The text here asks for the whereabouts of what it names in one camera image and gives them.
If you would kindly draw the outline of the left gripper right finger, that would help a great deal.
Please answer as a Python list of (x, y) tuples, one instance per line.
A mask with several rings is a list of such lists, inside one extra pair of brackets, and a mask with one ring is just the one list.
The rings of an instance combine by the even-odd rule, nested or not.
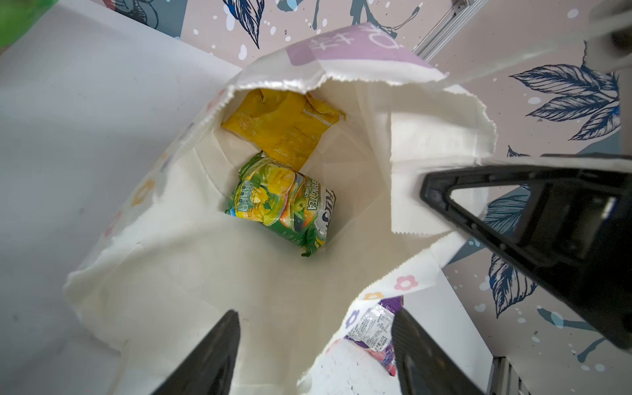
[(391, 334), (403, 395), (482, 393), (406, 309), (395, 314)]

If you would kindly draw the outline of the purple snack packet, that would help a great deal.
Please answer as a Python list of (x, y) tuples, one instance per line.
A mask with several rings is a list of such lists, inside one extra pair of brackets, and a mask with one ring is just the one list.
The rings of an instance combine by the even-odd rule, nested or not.
[(381, 300), (345, 336), (368, 352), (392, 377), (397, 375), (392, 328), (395, 314), (403, 309), (403, 301), (402, 296)]

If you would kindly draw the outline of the green Lays chips packet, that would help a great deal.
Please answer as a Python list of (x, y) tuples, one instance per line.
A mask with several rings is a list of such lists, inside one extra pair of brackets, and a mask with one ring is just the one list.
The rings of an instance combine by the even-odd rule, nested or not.
[(26, 34), (57, 0), (1, 0), (1, 52)]

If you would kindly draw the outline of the white printed paper bag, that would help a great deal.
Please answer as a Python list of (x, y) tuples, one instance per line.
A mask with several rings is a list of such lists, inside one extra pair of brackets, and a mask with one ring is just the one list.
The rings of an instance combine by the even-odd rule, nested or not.
[[(426, 61), (376, 22), (319, 29), (250, 64), (168, 146), (110, 222), (64, 295), (121, 354), (113, 394), (158, 387), (230, 309), (241, 341), (233, 394), (396, 393), (369, 354), (333, 362), (384, 298), (429, 309), (426, 329), (454, 360), (476, 348), (490, 377), (506, 357), (533, 394), (627, 394), (631, 356), (541, 286), (495, 303), (494, 261), (418, 197), (441, 167), (547, 153), (619, 153), (619, 85), (607, 56), (575, 38), (494, 69), (505, 55), (587, 26), (596, 3), (493, 1)], [(302, 167), (337, 201), (309, 257), (258, 222), (225, 213), (240, 168), (260, 148), (222, 128), (255, 89), (311, 94), (342, 111)]]

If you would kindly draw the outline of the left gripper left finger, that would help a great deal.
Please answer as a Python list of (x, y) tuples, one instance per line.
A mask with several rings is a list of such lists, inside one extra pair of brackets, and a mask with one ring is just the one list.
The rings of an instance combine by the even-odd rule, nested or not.
[(153, 395), (228, 395), (240, 334), (240, 317), (231, 309)]

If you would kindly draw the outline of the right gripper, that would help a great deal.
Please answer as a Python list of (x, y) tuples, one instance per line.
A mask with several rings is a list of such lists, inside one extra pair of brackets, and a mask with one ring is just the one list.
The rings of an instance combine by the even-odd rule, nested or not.
[(421, 200), (489, 248), (495, 303), (543, 287), (631, 349), (631, 175), (545, 166), (442, 171)]

